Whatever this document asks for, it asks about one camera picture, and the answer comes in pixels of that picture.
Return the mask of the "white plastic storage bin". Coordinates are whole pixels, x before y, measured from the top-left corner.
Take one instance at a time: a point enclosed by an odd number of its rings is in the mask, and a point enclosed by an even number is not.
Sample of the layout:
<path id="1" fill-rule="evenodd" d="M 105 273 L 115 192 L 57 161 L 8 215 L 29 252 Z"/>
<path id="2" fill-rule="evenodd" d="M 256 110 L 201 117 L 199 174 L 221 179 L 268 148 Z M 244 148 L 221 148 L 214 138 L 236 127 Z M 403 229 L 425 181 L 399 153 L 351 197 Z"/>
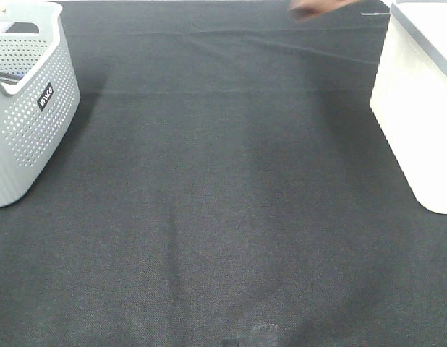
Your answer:
<path id="1" fill-rule="evenodd" d="M 370 107 L 421 206 L 447 215 L 447 1 L 394 1 Z"/>

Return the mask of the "brown towel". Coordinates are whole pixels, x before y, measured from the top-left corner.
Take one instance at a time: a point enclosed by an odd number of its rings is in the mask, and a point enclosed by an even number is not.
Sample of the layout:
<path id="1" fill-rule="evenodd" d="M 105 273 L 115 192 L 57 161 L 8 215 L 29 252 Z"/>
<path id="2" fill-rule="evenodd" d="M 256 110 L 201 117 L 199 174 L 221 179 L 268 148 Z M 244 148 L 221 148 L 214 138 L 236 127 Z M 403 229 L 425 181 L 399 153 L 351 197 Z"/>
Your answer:
<path id="1" fill-rule="evenodd" d="M 355 0 L 294 0 L 288 7 L 288 13 L 297 22 L 319 17 L 355 3 Z"/>

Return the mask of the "grey perforated plastic basket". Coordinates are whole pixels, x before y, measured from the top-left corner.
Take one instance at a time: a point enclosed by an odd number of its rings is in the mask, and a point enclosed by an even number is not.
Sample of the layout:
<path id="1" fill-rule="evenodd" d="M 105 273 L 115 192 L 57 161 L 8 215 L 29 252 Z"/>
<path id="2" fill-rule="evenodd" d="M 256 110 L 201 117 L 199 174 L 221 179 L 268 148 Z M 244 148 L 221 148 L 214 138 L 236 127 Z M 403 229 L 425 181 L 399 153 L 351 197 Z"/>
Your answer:
<path id="1" fill-rule="evenodd" d="M 0 207 L 27 193 L 80 102 L 62 11 L 55 2 L 0 1 L 0 22 L 37 28 L 0 33 Z"/>

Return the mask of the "black table cloth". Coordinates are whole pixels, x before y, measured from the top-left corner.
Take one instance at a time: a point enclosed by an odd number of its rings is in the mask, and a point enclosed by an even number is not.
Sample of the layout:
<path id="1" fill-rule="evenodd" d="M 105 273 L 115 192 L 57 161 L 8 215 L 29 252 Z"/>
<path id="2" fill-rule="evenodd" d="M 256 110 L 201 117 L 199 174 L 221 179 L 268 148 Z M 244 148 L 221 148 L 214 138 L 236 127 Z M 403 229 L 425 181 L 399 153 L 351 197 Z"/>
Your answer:
<path id="1" fill-rule="evenodd" d="M 81 101 L 0 209 L 0 346 L 447 346 L 447 215 L 370 110 L 379 1 L 65 1 Z"/>

